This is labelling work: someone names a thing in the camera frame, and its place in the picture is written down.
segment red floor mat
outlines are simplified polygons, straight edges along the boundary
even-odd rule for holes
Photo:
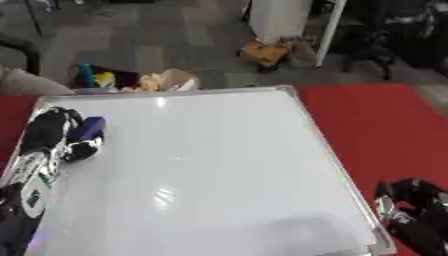
[[[0,175],[22,134],[36,97],[0,97]]]
[[[448,122],[404,84],[297,87],[372,205],[380,180],[417,177],[448,188]],[[399,255],[411,255],[399,246]]]

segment gray pants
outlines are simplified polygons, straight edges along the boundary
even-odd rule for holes
[[[7,69],[0,66],[0,96],[66,94],[73,94],[73,91],[62,84],[21,69]]]

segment white surface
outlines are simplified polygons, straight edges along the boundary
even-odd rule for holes
[[[265,44],[302,36],[312,0],[253,0],[250,25]]]
[[[65,100],[108,122],[65,170],[27,256],[303,256],[375,243],[282,91]]]

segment white pole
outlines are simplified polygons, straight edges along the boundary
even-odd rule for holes
[[[324,37],[317,52],[316,67],[320,67],[324,63],[325,57],[327,56],[331,45],[331,41],[333,40],[334,33],[336,32],[342,13],[344,12],[346,2],[347,0],[336,0],[335,7],[331,13],[330,21],[325,29]]]

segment floor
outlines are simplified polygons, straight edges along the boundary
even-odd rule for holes
[[[253,38],[239,23],[241,0],[157,0],[152,4],[76,5],[43,12],[35,3],[44,29],[39,37],[21,4],[4,3],[0,31],[27,38],[42,50],[43,76],[68,81],[72,65],[89,62],[110,68],[160,72],[180,68],[197,74],[203,88],[247,85],[323,85],[382,82],[370,63],[359,63],[351,73],[340,72],[341,56],[330,55],[321,68],[282,67],[258,74],[235,56]],[[22,56],[0,49],[0,63],[23,67]],[[394,67],[394,82],[413,85],[448,114],[448,79],[432,70],[415,70],[405,63]]]

